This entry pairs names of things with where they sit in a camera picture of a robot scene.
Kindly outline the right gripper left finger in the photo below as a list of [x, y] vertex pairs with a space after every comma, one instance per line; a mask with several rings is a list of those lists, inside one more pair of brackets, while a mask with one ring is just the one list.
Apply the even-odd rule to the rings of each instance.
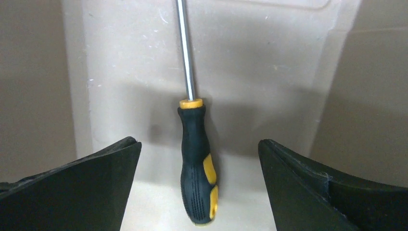
[[63, 166], [0, 184], [3, 231], [118, 231], [141, 143], [126, 137]]

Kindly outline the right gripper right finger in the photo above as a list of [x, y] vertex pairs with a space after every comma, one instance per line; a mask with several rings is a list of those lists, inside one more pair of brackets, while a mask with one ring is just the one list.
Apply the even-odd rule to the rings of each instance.
[[270, 139], [258, 155], [279, 231], [405, 231], [408, 190], [365, 180]]

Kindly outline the black yellow handled screwdriver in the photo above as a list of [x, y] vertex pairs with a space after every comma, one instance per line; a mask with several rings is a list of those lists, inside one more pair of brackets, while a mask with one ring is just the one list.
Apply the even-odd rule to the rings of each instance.
[[178, 108], [182, 123], [181, 194], [189, 219], [196, 226], [204, 226], [211, 223], [217, 213], [217, 174], [204, 124], [206, 107], [195, 93], [186, 1], [178, 0], [176, 6], [187, 93]]

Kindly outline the tan plastic toolbox bin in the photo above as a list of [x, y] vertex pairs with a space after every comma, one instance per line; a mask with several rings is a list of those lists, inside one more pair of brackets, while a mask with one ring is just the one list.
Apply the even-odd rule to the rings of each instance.
[[[272, 139], [408, 184], [405, 0], [189, 0], [196, 93], [219, 183], [205, 231], [273, 231], [257, 154]], [[173, 0], [0, 3], [0, 179], [126, 136], [142, 150], [123, 231], [196, 231], [180, 193], [185, 98]]]

